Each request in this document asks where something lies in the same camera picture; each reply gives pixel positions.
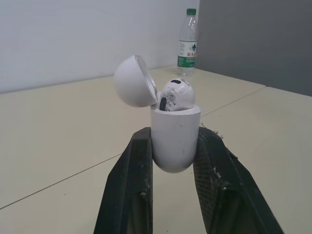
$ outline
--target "white wall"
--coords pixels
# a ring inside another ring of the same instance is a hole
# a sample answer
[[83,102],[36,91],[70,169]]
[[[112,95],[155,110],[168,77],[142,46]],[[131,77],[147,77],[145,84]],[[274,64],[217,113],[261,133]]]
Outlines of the white wall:
[[2,0],[0,93],[113,74],[133,54],[176,63],[199,0]]

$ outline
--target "open case lid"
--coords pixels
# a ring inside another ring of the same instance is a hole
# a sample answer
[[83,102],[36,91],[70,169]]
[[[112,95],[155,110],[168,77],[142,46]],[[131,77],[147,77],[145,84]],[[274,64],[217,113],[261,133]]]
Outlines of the open case lid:
[[145,107],[158,102],[152,75],[139,55],[133,55],[119,65],[114,82],[117,95],[129,106]]

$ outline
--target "earbud charging case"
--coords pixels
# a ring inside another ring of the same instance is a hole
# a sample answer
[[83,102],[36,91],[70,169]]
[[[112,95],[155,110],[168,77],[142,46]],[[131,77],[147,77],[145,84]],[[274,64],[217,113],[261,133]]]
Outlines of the earbud charging case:
[[200,122],[200,107],[183,111],[157,108],[160,92],[141,56],[131,56],[116,70],[115,89],[119,98],[133,107],[151,106],[153,160],[169,173],[187,169],[193,162]]

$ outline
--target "plastic water bottle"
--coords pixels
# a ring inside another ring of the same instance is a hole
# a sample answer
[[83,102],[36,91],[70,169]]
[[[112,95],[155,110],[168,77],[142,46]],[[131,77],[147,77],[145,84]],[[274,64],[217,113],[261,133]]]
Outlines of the plastic water bottle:
[[180,31],[179,53],[177,69],[180,77],[191,77],[194,73],[194,64],[197,47],[196,9],[187,9],[186,19]]

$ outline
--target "bottle cap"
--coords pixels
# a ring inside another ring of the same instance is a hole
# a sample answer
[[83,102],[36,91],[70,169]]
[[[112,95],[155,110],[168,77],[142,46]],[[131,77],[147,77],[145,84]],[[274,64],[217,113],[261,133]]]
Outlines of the bottle cap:
[[188,16],[195,16],[195,15],[196,15],[196,9],[194,9],[194,8],[188,8],[188,9],[186,10],[186,15],[188,15]]

